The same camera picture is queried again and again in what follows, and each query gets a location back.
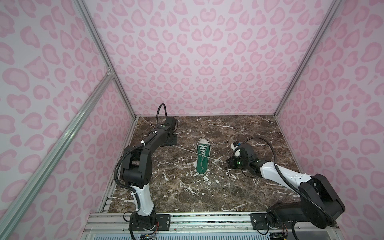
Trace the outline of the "green canvas sneaker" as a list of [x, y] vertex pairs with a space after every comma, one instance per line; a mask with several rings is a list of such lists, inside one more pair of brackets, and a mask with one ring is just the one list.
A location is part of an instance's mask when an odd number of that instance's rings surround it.
[[207, 139], [201, 138], [197, 143], [197, 165], [196, 171], [199, 175], [204, 175], [208, 169], [208, 162], [211, 154], [211, 146]]

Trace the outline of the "white shoelace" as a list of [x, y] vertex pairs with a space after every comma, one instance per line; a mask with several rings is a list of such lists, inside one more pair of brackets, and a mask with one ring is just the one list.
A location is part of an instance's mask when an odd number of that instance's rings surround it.
[[204, 158], [208, 158], [210, 160], [213, 160], [214, 163], [221, 161], [223, 158], [228, 158], [229, 157], [229, 156], [223, 155], [223, 156], [220, 156], [218, 158], [212, 158], [212, 157], [207, 157], [207, 156], [204, 156], [202, 154], [199, 154], [199, 153], [197, 153], [197, 151], [188, 150], [188, 149], [176, 146], [176, 145], [173, 145], [173, 147], [178, 148], [178, 149], [183, 150], [183, 151], [186, 151], [186, 152], [189, 152], [189, 153], [192, 153], [192, 154], [196, 154], [196, 155], [204, 157]]

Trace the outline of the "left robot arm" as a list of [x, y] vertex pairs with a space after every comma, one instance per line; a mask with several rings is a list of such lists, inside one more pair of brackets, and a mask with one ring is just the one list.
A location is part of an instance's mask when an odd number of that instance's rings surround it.
[[120, 188], [131, 191], [135, 211], [131, 225], [144, 230], [156, 226], [156, 207], [152, 201], [149, 183], [153, 174], [152, 156], [159, 147], [177, 142], [175, 126], [159, 124], [134, 147], [127, 147], [114, 170], [114, 181]]

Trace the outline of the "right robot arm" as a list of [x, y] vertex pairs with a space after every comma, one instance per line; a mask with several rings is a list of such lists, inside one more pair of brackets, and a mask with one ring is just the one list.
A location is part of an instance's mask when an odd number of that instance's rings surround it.
[[336, 220], [346, 207], [325, 176], [297, 173], [259, 159], [249, 144], [234, 142], [231, 149], [233, 155], [227, 160], [230, 169], [247, 170], [300, 196], [298, 202], [276, 203], [267, 209], [266, 218], [271, 227], [283, 222], [310, 222], [320, 229], [337, 225]]

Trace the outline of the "aluminium corner post left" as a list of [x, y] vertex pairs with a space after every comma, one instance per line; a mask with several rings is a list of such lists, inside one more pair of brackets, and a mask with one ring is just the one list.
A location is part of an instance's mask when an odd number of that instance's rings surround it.
[[87, 7], [86, 2], [83, 0], [74, 0], [73, 2], [75, 4], [76, 8], [78, 9], [79, 14], [82, 17], [82, 19], [85, 23], [85, 26], [88, 29], [88, 31], [89, 31], [89, 33], [90, 33], [90, 35], [91, 35], [91, 37], [95, 43], [96, 49], [98, 50], [102, 60], [105, 63], [105, 66], [107, 67], [108, 71], [112, 74], [113, 81], [118, 88], [118, 92], [123, 99], [124, 105], [127, 107], [131, 117], [133, 119], [136, 119], [137, 115], [135, 114], [133, 107], [132, 107], [131, 103], [129, 102], [128, 96], [127, 96], [127, 94], [123, 88], [123, 84], [120, 81], [120, 78], [118, 77], [118, 75], [116, 73], [115, 67], [114, 67], [114, 65], [111, 61], [111, 58], [107, 52], [107, 48], [105, 47], [105, 44], [103, 43], [102, 38], [101, 38], [97, 28], [96, 28], [96, 24], [93, 21], [93, 18], [90, 14], [90, 11]]

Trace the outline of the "aluminium corner post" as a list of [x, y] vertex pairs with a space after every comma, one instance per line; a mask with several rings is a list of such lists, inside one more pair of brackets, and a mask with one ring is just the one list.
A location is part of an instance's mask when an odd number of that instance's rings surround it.
[[120, 81], [120, 78], [118, 77], [118, 75], [116, 73], [115, 67], [114, 67], [114, 65], [111, 61], [111, 58], [107, 52], [107, 48], [105, 47], [105, 44], [103, 43], [102, 38], [101, 38], [97, 28], [96, 28], [96, 24], [93, 21], [93, 18], [90, 14], [90, 11], [87, 7], [86, 2], [83, 0], [74, 0], [73, 2], [75, 4], [76, 8], [78, 9], [79, 14], [82, 17], [82, 19], [85, 23], [85, 26], [88, 29], [88, 31], [89, 31], [89, 33], [90, 33], [90, 35], [91, 35], [91, 37], [95, 43], [96, 49], [98, 50], [102, 60], [105, 63], [105, 66], [107, 67], [108, 71], [112, 74], [113, 81], [118, 88], [118, 92], [123, 99], [124, 105], [127, 107], [131, 117], [133, 119], [136, 119], [137, 115], [135, 114], [133, 107], [132, 107], [131, 103], [129, 102], [128, 96], [127, 96], [127, 94], [123, 88], [123, 84]]
[[307, 51], [305, 52], [302, 60], [299, 62], [298, 68], [295, 71], [286, 91], [284, 92], [284, 95], [274, 113], [275, 119], [277, 119], [278, 116], [282, 113], [283, 107], [287, 103], [289, 96], [291, 95], [291, 93], [295, 88], [295, 85], [300, 80], [300, 77], [302, 76], [305, 68], [309, 64], [312, 56], [315, 54], [315, 51], [318, 48], [319, 44], [321, 43], [322, 38], [325, 36], [328, 29], [332, 25], [332, 22], [334, 21], [335, 17], [337, 16], [344, 2], [345, 1], [342, 1], [342, 0], [334, 0], [331, 2], [329, 9], [327, 10], [321, 24], [319, 25], [318, 30], [316, 31], [313, 39], [310, 41]]

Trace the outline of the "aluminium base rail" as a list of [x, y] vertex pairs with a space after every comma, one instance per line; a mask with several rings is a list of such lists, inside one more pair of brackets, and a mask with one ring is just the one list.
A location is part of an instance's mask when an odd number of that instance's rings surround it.
[[161, 213], [160, 226], [149, 232], [135, 226], [130, 213], [91, 214], [83, 240], [342, 240], [341, 230], [319, 229], [307, 222], [290, 221], [269, 227], [264, 212]]

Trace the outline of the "aluminium corner post right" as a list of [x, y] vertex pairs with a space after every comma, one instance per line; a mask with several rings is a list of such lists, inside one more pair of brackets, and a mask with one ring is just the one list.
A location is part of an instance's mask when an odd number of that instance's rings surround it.
[[283, 107], [287, 103], [289, 96], [291, 95], [291, 93], [295, 88], [295, 85], [300, 80], [300, 77], [302, 76], [305, 68], [309, 64], [312, 56], [315, 54], [315, 51], [318, 48], [319, 44], [321, 43], [322, 38], [325, 36], [328, 29], [332, 25], [332, 22], [334, 21], [335, 17], [337, 16], [344, 2], [345, 1], [342, 1], [342, 0], [334, 0], [331, 2], [329, 9], [327, 10], [321, 24], [319, 25], [318, 30], [316, 31], [313, 39], [310, 41], [307, 51], [305, 52], [302, 60], [299, 62], [298, 68], [295, 71], [286, 91], [284, 92], [284, 95], [274, 113], [275, 119], [277, 119], [278, 116], [282, 113]]

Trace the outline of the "aluminium diagonal frame bar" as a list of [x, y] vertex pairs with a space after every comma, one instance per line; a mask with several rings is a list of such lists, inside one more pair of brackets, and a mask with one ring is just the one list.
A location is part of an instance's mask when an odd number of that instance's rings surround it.
[[10, 205], [1, 219], [2, 240], [7, 240], [12, 235], [113, 78], [114, 73], [111, 71], [106, 73], [94, 92], [89, 96], [77, 115], [70, 122], [59, 140], [54, 144], [40, 166], [22, 188], [17, 198]]

